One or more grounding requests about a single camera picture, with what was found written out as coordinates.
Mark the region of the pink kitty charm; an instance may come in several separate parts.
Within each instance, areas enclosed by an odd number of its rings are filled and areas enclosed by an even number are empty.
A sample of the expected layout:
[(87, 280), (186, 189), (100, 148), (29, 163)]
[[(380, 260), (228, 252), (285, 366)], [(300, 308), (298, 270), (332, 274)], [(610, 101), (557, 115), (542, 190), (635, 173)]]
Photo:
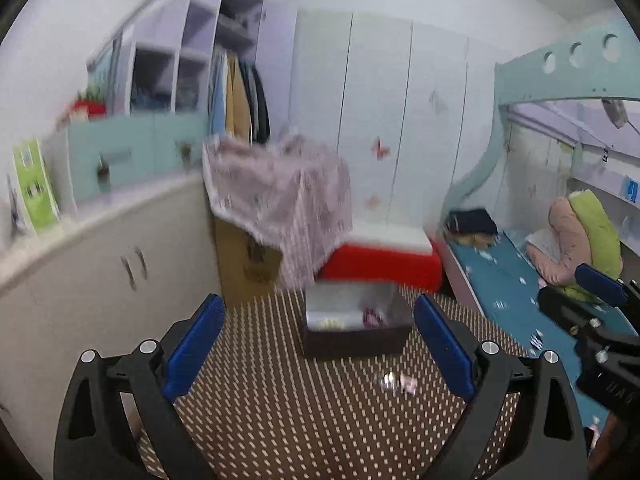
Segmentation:
[(368, 330), (378, 330), (386, 325), (384, 315), (375, 309), (366, 309), (362, 312), (362, 324)]

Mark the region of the pink plush toy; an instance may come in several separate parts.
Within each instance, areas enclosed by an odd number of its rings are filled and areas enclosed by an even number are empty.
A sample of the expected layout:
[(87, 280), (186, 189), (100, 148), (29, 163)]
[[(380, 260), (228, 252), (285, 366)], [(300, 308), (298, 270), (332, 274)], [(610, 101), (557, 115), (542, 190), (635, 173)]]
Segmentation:
[(559, 197), (551, 204), (548, 225), (546, 232), (558, 248), (558, 256), (552, 258), (529, 240), (528, 258), (548, 284), (575, 285), (575, 271), (581, 264), (591, 262), (591, 248), (586, 231), (566, 197)]

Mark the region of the pink white charm pile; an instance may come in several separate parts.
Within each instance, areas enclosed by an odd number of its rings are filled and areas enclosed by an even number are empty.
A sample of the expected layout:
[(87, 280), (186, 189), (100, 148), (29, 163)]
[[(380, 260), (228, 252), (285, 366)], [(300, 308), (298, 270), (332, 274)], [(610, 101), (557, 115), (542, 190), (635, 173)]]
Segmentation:
[(389, 372), (380, 379), (383, 390), (391, 392), (403, 392), (409, 396), (418, 394), (418, 380), (405, 374), (395, 374)]

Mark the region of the brown polka dot tablecloth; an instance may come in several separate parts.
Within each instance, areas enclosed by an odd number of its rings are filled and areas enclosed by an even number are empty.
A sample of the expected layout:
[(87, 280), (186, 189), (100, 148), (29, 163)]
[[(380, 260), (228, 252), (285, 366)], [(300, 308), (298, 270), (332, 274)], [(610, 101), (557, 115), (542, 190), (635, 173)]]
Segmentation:
[[(422, 338), (399, 356), (304, 358), (301, 292), (230, 309), (191, 391), (176, 403), (221, 479), (415, 479), (463, 412)], [(418, 394), (385, 391), (389, 372)]]

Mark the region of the white low cabinet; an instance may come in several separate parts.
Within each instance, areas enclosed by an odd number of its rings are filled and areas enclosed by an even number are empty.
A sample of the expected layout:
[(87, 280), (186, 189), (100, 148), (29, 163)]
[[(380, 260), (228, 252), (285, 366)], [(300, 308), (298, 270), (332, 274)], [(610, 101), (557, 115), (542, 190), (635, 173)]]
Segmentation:
[(50, 476), (81, 352), (129, 353), (221, 291), (201, 180), (107, 221), (1, 296), (1, 419)]

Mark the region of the red white cooler box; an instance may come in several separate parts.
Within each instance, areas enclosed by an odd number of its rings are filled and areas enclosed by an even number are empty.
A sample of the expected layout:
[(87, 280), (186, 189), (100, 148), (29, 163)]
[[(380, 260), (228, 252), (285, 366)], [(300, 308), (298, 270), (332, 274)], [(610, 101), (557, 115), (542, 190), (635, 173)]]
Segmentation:
[(358, 221), (317, 278), (393, 282), (438, 292), (444, 281), (444, 268), (422, 229)]

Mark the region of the dark grey storage box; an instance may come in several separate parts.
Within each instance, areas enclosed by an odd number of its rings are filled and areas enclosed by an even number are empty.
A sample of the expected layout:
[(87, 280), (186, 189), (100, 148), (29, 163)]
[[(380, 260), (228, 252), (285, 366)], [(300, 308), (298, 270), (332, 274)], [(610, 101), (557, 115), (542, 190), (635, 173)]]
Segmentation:
[[(362, 312), (378, 310), (386, 325), (368, 330)], [(399, 287), (389, 282), (322, 281), (304, 291), (300, 322), (308, 359), (365, 359), (397, 356), (413, 328), (412, 309)]]

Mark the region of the cardboard box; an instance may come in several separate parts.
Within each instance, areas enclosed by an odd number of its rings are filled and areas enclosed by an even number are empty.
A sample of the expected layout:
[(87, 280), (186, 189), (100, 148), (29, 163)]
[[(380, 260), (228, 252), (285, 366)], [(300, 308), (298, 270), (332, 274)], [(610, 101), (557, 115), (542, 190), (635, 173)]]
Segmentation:
[(237, 307), (276, 289), (282, 254), (242, 229), (214, 217), (214, 239), (222, 296)]

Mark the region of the green white package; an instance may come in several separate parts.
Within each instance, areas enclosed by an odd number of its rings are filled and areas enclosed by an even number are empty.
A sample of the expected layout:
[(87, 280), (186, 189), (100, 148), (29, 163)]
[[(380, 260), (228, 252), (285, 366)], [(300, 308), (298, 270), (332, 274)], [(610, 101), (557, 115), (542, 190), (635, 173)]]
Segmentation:
[(30, 232), (47, 231), (58, 223), (60, 212), (38, 140), (14, 146), (13, 167), (21, 219)]

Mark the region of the white wardrobe doors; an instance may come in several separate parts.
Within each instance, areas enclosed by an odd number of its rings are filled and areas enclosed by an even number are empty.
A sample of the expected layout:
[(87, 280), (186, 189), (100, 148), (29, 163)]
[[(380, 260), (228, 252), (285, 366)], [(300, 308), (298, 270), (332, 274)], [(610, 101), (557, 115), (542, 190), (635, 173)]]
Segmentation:
[(486, 151), (509, 52), (414, 21), (301, 10), (288, 122), (347, 162), (352, 215), (434, 233)]

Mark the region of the teal drawer unit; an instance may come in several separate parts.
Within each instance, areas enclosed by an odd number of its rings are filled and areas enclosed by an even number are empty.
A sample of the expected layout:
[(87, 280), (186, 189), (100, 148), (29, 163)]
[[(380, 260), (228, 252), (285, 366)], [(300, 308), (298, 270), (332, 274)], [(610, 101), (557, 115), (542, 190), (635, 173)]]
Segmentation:
[(114, 115), (71, 122), (41, 143), (58, 206), (83, 204), (168, 174), (201, 168), (204, 113)]

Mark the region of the red strawberry plush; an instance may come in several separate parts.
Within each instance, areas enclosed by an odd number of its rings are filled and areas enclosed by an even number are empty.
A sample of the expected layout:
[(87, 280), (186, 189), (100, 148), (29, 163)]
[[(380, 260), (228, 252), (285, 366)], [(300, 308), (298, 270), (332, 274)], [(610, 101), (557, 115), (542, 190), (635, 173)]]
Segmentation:
[(70, 104), (67, 115), (70, 120), (93, 120), (107, 114), (106, 99), (100, 87), (91, 86), (78, 93)]

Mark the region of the hanging clothes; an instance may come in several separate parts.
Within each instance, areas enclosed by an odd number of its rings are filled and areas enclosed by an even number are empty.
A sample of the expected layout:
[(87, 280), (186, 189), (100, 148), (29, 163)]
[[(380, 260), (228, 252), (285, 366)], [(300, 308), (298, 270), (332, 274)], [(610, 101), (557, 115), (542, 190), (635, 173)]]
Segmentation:
[(214, 47), (208, 114), (211, 136), (230, 134), (249, 144), (266, 144), (270, 140), (266, 94), (253, 62)]

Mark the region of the purple stair shelf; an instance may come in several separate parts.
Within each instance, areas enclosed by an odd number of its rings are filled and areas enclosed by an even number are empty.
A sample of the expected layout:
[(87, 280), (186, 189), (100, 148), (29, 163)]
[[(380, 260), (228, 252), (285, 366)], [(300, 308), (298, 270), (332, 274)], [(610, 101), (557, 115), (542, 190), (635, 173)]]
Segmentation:
[(90, 84), (110, 113), (140, 90), (166, 110), (205, 110), (216, 48), (255, 64), (270, 132), (290, 121), (296, 7), (272, 0), (144, 0), (89, 58)]

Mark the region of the teal bunk bed frame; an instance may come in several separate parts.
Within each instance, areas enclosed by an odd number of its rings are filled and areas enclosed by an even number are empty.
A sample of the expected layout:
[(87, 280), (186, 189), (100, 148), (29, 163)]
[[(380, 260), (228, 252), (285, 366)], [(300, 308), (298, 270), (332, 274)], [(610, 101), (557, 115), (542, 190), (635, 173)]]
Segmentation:
[(639, 37), (626, 18), (574, 32), (495, 67), (491, 134), (478, 163), (450, 185), (446, 217), (492, 175), (506, 145), (510, 105), (540, 101), (639, 99)]

